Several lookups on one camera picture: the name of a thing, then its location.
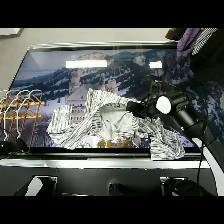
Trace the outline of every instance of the screen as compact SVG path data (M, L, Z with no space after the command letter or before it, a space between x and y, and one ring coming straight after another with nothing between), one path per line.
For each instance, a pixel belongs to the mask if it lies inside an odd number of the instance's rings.
M157 94L161 91L155 84L155 79L179 86L185 83L192 77L188 62L185 61L180 65L175 58L175 49L28 52L12 82L11 90L42 91L41 100L44 105L39 109L42 117L37 119L31 146L57 147L47 133L55 109L70 105L71 123L75 125L82 122L85 119L85 103L89 88L110 91L122 97L141 101L149 93ZM96 65L85 67L86 64L83 65L82 62L90 60L95 61ZM162 121L166 128L175 129L169 119L162 118ZM33 120L27 119L21 135L27 144L30 143L32 125ZM195 146L183 135L181 136L184 147ZM85 147L87 145L97 147L103 144L96 143L94 138L90 140L86 138L86 141ZM141 145L148 147L149 144L147 139L142 140Z

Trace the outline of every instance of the floor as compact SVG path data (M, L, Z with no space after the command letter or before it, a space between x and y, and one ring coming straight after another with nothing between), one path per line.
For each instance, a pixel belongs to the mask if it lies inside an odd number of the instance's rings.
M8 89L32 44L97 41L167 41L168 28L25 28L20 37L0 39L0 89Z

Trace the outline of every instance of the white circular joint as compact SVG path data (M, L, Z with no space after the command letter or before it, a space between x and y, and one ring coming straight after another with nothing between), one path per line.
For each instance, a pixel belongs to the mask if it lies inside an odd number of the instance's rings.
M170 100L165 96L159 97L156 103L156 109L163 114L168 114L171 111Z

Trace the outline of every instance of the black and white striped cloth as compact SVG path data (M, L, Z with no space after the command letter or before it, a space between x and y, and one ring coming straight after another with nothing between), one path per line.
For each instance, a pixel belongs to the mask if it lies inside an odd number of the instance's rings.
M212 34L218 28L205 28L202 33L199 35L198 39L195 42L194 50L192 51L192 55L197 54L200 49L205 45L208 39L212 36Z
M79 124L68 122L70 106L62 106L54 111L48 126L48 134L55 144L75 149L84 138L97 136L113 140L118 137L148 138L151 136L152 160L173 160L184 156L181 137L164 129L159 119L141 119L126 111L131 100L113 93L89 89L86 100L85 119Z

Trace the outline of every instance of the purple cloth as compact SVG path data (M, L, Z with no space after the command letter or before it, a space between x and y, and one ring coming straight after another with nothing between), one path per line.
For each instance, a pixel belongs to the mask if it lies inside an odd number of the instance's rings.
M177 57L186 57L194 49L195 41L201 28L187 28L177 44Z

